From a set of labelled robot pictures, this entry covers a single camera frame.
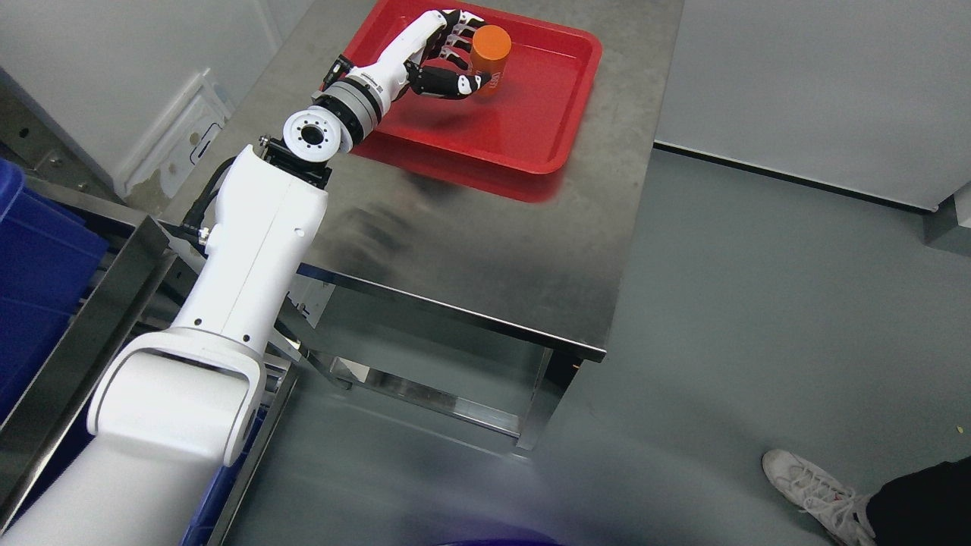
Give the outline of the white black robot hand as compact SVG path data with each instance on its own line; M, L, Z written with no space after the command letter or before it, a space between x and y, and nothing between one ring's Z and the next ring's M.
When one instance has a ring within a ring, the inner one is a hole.
M486 20L471 11L424 11L388 43L376 62L351 68L344 79L354 77L378 91L385 105L407 90L418 96L469 98L492 75L475 71L459 53L471 53L473 38L485 26Z

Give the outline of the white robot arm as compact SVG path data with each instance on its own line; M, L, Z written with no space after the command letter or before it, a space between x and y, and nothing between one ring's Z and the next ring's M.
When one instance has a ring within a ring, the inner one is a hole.
M169 328L134 338L90 398L93 439L2 535L4 545L180 545L216 475L243 452L265 393L264 353L325 217L325 165L391 107L360 70L329 77L225 169L205 264Z

